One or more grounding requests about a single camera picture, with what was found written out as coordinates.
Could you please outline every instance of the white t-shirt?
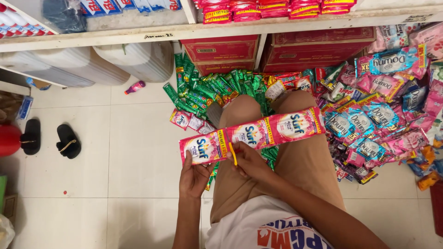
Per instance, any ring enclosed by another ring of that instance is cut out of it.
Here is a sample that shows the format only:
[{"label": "white t-shirt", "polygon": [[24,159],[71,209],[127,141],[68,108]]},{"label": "white t-shirt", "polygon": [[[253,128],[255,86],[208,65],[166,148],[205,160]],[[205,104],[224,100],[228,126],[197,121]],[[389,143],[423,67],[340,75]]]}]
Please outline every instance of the white t-shirt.
[{"label": "white t-shirt", "polygon": [[206,249],[333,249],[288,204],[267,195],[212,224],[208,236]]}]

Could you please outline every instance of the white plastic container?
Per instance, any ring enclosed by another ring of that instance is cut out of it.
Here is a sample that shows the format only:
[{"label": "white plastic container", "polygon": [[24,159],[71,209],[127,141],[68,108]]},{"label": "white plastic container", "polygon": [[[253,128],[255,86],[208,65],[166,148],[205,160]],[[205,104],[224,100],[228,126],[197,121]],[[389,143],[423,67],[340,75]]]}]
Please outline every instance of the white plastic container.
[{"label": "white plastic container", "polygon": [[69,47],[32,51],[43,62],[97,84],[118,86],[131,76],[98,56],[92,47]]},{"label": "white plastic container", "polygon": [[103,59],[152,83],[167,81],[174,67],[174,51],[169,41],[94,46]]},{"label": "white plastic container", "polygon": [[0,53],[0,66],[63,86],[86,87],[94,84],[91,80],[42,62],[29,51]]}]

